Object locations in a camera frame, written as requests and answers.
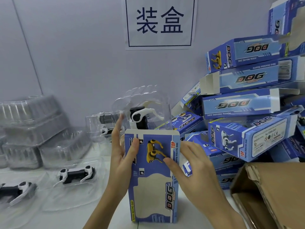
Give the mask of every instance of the gray wall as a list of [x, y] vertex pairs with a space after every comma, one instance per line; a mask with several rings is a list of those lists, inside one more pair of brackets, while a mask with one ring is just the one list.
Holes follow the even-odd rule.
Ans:
[[121, 0], [14, 1], [44, 94], [83, 125], [141, 85], [158, 84], [176, 104], [206, 74], [206, 51], [267, 33], [275, 0], [198, 0], [193, 48], [164, 51], [124, 49]]
[[12, 0], [0, 0], [0, 101], [41, 95]]

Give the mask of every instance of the table surface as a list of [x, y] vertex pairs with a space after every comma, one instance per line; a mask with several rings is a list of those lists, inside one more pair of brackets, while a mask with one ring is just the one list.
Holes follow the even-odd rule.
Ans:
[[[100, 151], [97, 151], [94, 146], [86, 155], [86, 158], [96, 157], [101, 154]], [[110, 168], [110, 157], [103, 156], [105, 160], [105, 166], [107, 169], [107, 177], [103, 181], [103, 185], [107, 184], [108, 177], [109, 177], [109, 168]], [[9, 169], [0, 169], [0, 173], [8, 172]], [[237, 211], [238, 208], [235, 205], [232, 197], [230, 196], [229, 191], [225, 191], [225, 195], [232, 205], [232, 207]], [[35, 216], [21, 229], [53, 229], [53, 228], [73, 228], [79, 229], [82, 228], [90, 215], [92, 214], [93, 210], [95, 209], [98, 201], [92, 202], [87, 205], [83, 205], [80, 207], [75, 207], [69, 210], [64, 211], [55, 211], [55, 212], [42, 212], [39, 211], [35, 214]], [[129, 200], [128, 194], [123, 198], [123, 200], [118, 205], [112, 220], [109, 225], [109, 229], [150, 229], [156, 228], [156, 223], [132, 223], [130, 219], [130, 209], [129, 209]], [[203, 228], [203, 229], [213, 229], [211, 224], [209, 223], [208, 219], [200, 213], [194, 205], [187, 199], [184, 192], [181, 190], [179, 186], [178, 190], [178, 221], [175, 224], [171, 223], [164, 223], [158, 224], [158, 228], [174, 228], [174, 229], [192, 229], [192, 228]]]

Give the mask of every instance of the finger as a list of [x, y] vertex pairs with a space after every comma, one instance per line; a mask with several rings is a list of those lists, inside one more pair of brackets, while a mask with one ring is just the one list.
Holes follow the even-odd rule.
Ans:
[[174, 174], [174, 176], [177, 178], [179, 184], [181, 186], [185, 186], [186, 182], [188, 181], [188, 178], [185, 176], [180, 166], [171, 158], [164, 158], [163, 161], [168, 166], [170, 171]]
[[140, 145], [139, 139], [134, 138], [132, 141], [132, 145], [130, 146], [128, 153], [124, 159], [124, 163], [127, 164], [128, 166], [132, 165], [132, 162], [134, 161], [136, 155], [138, 154], [139, 145]]
[[119, 151], [120, 147], [120, 130], [122, 127], [122, 119], [123, 115], [121, 114], [119, 119], [116, 121], [115, 127], [112, 130], [111, 138], [112, 138], [112, 151]]
[[204, 152], [204, 149], [199, 144], [190, 141], [186, 141], [185, 144], [188, 146], [191, 152], [195, 154], [196, 157], [199, 158], [201, 161], [208, 160], [208, 157]]
[[189, 163], [192, 165], [194, 161], [197, 160], [197, 157], [195, 154], [192, 153], [190, 148], [187, 146], [186, 141], [182, 141], [180, 145], [180, 152], [185, 156], [186, 159], [188, 159]]

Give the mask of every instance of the white robot dog toy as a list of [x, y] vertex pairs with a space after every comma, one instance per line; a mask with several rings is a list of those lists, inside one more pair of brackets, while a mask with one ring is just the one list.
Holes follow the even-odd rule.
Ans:
[[228, 148], [228, 144], [233, 144], [233, 143], [237, 142], [237, 140], [234, 140], [234, 141], [229, 140], [229, 137], [233, 136], [233, 135], [234, 134], [227, 135], [225, 131], [221, 132], [221, 142], [222, 142], [222, 145], [224, 146], [225, 150], [231, 151], [234, 149], [234, 146], [232, 146], [231, 148]]

